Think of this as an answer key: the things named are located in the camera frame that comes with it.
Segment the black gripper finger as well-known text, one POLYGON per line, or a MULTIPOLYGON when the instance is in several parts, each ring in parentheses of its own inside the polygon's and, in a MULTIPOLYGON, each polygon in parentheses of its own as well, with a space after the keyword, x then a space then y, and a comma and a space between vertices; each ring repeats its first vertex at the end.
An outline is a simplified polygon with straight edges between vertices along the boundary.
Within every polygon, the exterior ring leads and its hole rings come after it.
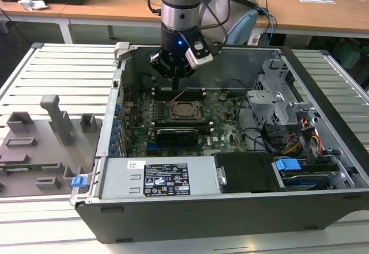
POLYGON ((176 89, 176 67, 172 55, 158 52, 150 56, 150 65, 164 78, 171 79, 171 89, 176 89))
POLYGON ((179 89, 180 80, 188 78, 196 72, 190 65, 176 66, 176 89, 179 89))

